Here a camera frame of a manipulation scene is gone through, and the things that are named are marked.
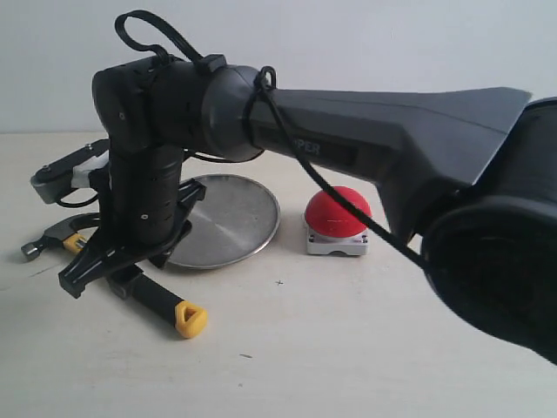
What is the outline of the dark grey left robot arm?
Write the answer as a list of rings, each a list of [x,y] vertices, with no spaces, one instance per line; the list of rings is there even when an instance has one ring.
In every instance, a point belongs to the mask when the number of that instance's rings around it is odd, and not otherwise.
[[[437,93],[280,90],[273,68],[147,57],[98,71],[109,163],[91,179],[101,225],[59,274],[93,280],[160,260],[188,228],[187,152],[263,152],[371,182],[367,227],[419,266],[462,320],[556,359],[556,101],[494,87]]]

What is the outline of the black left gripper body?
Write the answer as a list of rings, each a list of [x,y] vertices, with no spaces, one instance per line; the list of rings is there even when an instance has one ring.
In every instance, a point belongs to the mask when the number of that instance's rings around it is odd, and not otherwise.
[[[175,145],[139,152],[110,147],[101,226],[89,244],[94,268],[124,269],[143,260],[164,268],[191,231],[192,208],[205,197],[199,181],[180,180],[187,158]]]

